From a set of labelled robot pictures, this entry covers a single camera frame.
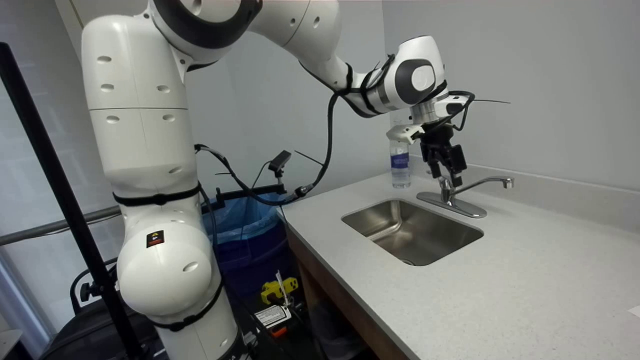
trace yellow object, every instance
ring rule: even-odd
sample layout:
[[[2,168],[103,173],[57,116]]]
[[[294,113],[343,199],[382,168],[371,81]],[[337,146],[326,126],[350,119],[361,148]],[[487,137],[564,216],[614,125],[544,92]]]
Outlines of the yellow object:
[[[287,294],[298,288],[298,280],[295,277],[283,280],[282,284],[284,285],[284,291],[286,291]],[[260,293],[260,295],[263,303],[271,305],[271,302],[267,299],[270,294],[276,295],[278,299],[284,299],[278,281],[269,281],[262,285],[262,293]]]

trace blue trash can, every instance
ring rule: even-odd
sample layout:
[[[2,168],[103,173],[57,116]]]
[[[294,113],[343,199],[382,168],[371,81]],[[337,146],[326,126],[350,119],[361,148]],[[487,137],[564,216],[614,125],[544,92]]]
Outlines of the blue trash can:
[[[261,197],[278,200],[279,195],[272,193]],[[248,298],[257,296],[265,282],[274,281],[278,271],[283,279],[295,276],[285,225],[276,208],[251,198],[225,201],[225,205],[214,211],[218,266],[225,275],[225,285]],[[203,215],[202,220],[212,240],[209,214]]]

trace sink drain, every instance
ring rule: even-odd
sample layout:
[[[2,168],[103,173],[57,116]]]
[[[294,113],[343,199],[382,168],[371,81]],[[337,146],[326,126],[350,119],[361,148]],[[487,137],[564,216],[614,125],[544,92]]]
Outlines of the sink drain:
[[[402,261],[403,263],[407,264],[407,265],[411,265],[411,266],[415,266],[415,264],[413,263],[413,261],[409,260],[409,259],[400,259],[400,261]]]

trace countertop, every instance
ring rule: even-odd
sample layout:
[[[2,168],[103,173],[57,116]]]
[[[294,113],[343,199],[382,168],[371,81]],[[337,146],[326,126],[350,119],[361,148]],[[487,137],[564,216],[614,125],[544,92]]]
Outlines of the countertop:
[[[467,218],[415,198],[390,174],[284,208],[289,225],[410,359],[640,359],[640,234],[469,190]],[[342,222],[403,199],[477,227],[428,266],[404,264]]]

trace bottle label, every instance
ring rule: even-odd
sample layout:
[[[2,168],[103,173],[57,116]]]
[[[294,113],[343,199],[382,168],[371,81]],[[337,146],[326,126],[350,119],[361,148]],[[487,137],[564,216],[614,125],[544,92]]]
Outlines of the bottle label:
[[[391,167],[392,168],[408,168],[409,167],[409,153],[391,155]]]

